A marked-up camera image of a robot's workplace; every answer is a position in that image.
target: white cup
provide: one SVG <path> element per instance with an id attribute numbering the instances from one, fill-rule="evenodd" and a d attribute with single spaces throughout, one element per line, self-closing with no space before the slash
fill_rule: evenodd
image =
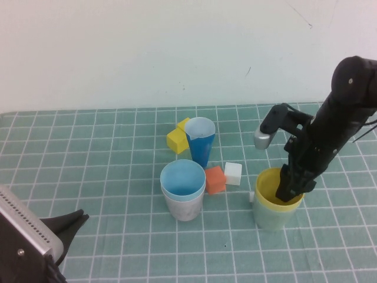
<path id="1" fill-rule="evenodd" d="M 199 215 L 203 207 L 204 191 L 198 197 L 188 202 L 178 202 L 168 197 L 164 191 L 163 193 L 171 215 L 179 221 L 193 220 Z"/>

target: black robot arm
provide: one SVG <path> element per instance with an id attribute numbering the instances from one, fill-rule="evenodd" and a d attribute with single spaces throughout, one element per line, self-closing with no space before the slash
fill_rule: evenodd
<path id="1" fill-rule="evenodd" d="M 334 71 L 331 89 L 314 117 L 279 104 L 255 131 L 258 149 L 268 148 L 279 128 L 291 134 L 284 147 L 288 164 L 280 171 L 276 192 L 284 202 L 311 192 L 314 179 L 377 110 L 377 61 L 357 56 L 344 59 Z"/>

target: grid lines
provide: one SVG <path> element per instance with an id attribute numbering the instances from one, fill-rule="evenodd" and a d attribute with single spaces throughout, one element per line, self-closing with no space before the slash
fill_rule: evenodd
<path id="1" fill-rule="evenodd" d="M 271 106 L 5 113 L 0 183 L 41 218 L 90 214 L 60 266 L 68 282 L 377 281 L 376 131 L 347 142 L 284 230 L 266 233 L 249 192 L 262 170 L 287 162 L 285 132 L 266 151 L 253 144 Z M 320 104 L 296 106 L 315 114 Z M 166 134 L 195 116 L 217 128 L 209 166 L 241 163 L 242 181 L 205 194 L 201 214 L 179 222 L 159 177 L 169 162 L 191 159 L 174 154 Z"/>

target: white block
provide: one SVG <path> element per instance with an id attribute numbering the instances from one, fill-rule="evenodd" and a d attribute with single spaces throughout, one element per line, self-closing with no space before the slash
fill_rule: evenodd
<path id="1" fill-rule="evenodd" d="M 249 193 L 249 202 L 253 202 L 254 201 L 254 192 L 250 192 Z"/>
<path id="2" fill-rule="evenodd" d="M 242 164 L 232 162 L 225 163 L 224 174 L 227 185 L 239 186 L 241 183 Z"/>

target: blue cone cup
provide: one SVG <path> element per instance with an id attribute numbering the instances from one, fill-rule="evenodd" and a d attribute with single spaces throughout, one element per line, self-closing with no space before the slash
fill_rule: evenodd
<path id="1" fill-rule="evenodd" d="M 192 118 L 184 125 L 184 131 L 193 161 L 206 167 L 216 131 L 214 123 L 204 117 Z"/>

